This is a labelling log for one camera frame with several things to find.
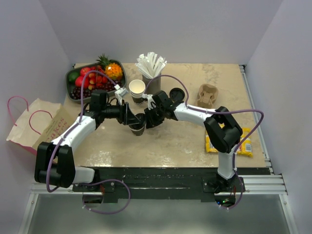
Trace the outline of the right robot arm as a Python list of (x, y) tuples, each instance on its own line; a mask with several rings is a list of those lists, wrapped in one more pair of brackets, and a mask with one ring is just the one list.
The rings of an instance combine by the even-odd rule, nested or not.
[(229, 191), (234, 186), (235, 156), (243, 133), (231, 112), (225, 107), (213, 110), (187, 105), (184, 101), (173, 102), (164, 91), (142, 97), (148, 102), (144, 110), (147, 129), (159, 126), (165, 119), (205, 127), (211, 144), (218, 151), (217, 186), (224, 192)]

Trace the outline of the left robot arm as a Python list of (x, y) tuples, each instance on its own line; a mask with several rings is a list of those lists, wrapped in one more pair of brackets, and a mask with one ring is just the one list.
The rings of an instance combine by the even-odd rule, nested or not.
[(51, 186), (68, 188), (72, 184), (84, 184), (89, 191), (100, 188), (101, 179), (94, 169), (75, 166), (75, 150), (105, 119), (116, 119), (123, 125), (141, 123), (127, 102), (120, 100), (111, 105), (108, 99), (104, 90), (93, 91), (91, 101), (82, 106), (74, 124), (53, 141), (38, 146), (34, 177), (36, 182), (46, 184), (48, 192), (53, 192)]

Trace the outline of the black plastic cup lid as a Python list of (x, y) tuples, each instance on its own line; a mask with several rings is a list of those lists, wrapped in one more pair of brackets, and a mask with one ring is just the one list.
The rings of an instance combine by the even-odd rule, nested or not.
[(146, 115), (144, 113), (136, 114), (137, 119), (139, 120), (139, 123), (135, 124), (134, 127), (141, 128), (145, 126), (146, 124)]

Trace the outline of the black paper coffee cup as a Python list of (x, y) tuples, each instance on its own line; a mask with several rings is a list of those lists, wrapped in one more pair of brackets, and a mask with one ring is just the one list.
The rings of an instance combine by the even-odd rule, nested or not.
[(145, 124), (133, 124), (129, 127), (135, 136), (141, 136), (145, 131)]

